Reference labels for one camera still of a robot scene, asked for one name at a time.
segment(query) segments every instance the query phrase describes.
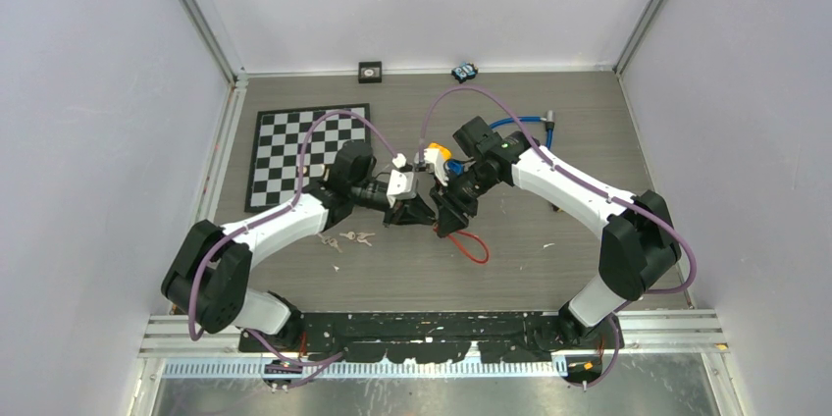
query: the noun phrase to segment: black mounting plate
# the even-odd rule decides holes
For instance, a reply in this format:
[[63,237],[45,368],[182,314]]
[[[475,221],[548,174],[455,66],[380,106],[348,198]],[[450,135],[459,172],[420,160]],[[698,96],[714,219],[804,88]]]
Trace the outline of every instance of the black mounting plate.
[[[393,363],[416,359],[417,363],[462,360],[477,343],[483,363],[544,362],[551,352],[567,348],[551,336],[556,314],[540,311],[479,311],[428,313],[304,313],[306,350],[310,360],[322,360],[343,352],[343,361],[373,363],[387,358]],[[612,348],[616,337],[604,321],[580,346],[596,350],[603,338]],[[279,347],[278,350],[298,350]],[[256,339],[240,335],[240,352],[265,352]]]

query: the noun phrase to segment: blue cable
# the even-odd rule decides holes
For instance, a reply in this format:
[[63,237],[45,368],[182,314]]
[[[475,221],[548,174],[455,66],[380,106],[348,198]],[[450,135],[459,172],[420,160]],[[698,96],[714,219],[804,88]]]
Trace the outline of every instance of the blue cable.
[[[538,123],[542,124],[542,123],[546,122],[546,119],[543,118],[543,117],[518,117],[518,119],[520,119],[520,122],[523,122],[523,123],[538,122]],[[491,125],[489,125],[489,127],[493,130],[493,129],[496,129],[497,127],[502,127],[503,125],[513,124],[513,123],[514,123],[514,121],[511,120],[510,118],[509,119],[502,119],[502,120],[497,120],[496,122],[492,123]],[[551,144],[553,142],[553,138],[554,138],[554,136],[553,136],[552,130],[546,130],[546,148],[548,148],[549,150],[551,149]]]

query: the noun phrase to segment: chessboard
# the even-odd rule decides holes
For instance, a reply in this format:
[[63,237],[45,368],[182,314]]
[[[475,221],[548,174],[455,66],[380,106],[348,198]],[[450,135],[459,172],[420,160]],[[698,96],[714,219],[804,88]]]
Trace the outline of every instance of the chessboard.
[[[257,113],[251,154],[245,211],[258,213],[291,200],[297,188],[297,157],[312,122],[331,110],[355,112],[370,120],[369,104],[337,105]],[[324,121],[312,133],[306,149],[303,185],[324,174],[324,166],[336,159],[341,146],[351,139],[368,140],[370,130],[357,119],[339,115]]]

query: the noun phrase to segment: cable connector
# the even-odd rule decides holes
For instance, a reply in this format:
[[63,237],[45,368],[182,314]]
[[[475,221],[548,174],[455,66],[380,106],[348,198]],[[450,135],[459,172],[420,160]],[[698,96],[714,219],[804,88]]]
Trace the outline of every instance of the cable connector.
[[544,119],[544,127],[546,127],[546,131],[554,130],[554,111],[547,110],[546,111],[546,118]]
[[405,158],[403,154],[398,153],[398,154],[396,154],[396,155],[395,155],[395,157],[394,157],[394,158],[392,158],[392,164],[393,164],[393,165],[394,165],[397,169],[401,169],[401,168],[403,168],[403,167],[404,167],[404,165],[406,165],[406,164],[407,164],[407,158]]

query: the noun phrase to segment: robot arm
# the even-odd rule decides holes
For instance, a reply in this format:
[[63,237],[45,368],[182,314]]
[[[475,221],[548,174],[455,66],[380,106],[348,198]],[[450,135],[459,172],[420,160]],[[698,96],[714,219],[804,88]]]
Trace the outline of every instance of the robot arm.
[[196,322],[208,333],[228,327],[262,331],[292,342],[300,333],[300,313],[273,293],[248,287],[250,271],[289,244],[328,230],[358,205],[385,213],[385,225],[432,225],[434,212],[415,193],[413,173],[391,172],[395,182],[371,177],[376,164],[369,144],[345,143],[324,175],[303,190],[294,207],[249,230],[248,225],[270,217],[286,204],[256,217],[222,226],[205,220],[194,225],[162,282],[162,293],[182,309],[188,306],[194,277],[206,252],[225,235],[242,230],[223,246],[206,269],[196,300]]
[[[607,201],[563,172],[609,197],[633,201],[671,224],[667,205],[655,192],[635,195],[611,187],[572,168],[540,146],[552,165],[560,168],[554,170],[520,131],[502,138],[479,117],[453,137],[474,163],[461,175],[451,176],[446,186],[438,182],[431,191],[438,206],[440,236],[467,227],[469,218],[477,214],[477,198],[505,182],[558,205],[600,239],[598,273],[558,312],[558,342],[580,343],[608,314],[627,301],[641,298],[679,259],[679,244],[659,226]],[[546,348],[545,342],[539,344]]]

